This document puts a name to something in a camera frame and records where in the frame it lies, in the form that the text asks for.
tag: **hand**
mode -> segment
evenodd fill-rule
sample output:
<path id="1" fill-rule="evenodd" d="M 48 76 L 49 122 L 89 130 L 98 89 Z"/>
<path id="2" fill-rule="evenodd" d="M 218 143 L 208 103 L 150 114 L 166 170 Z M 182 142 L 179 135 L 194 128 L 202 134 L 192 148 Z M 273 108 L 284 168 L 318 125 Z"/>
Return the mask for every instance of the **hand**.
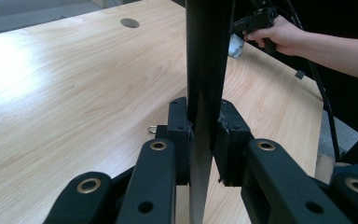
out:
<path id="1" fill-rule="evenodd" d="M 273 26 L 260 29 L 250 34 L 245 34 L 245 41 L 254 40 L 260 48 L 264 48 L 266 43 L 264 38 L 269 38 L 276 44 L 276 50 L 286 55 L 296 55 L 296 45 L 300 37 L 305 34 L 284 17 L 278 16 Z"/>

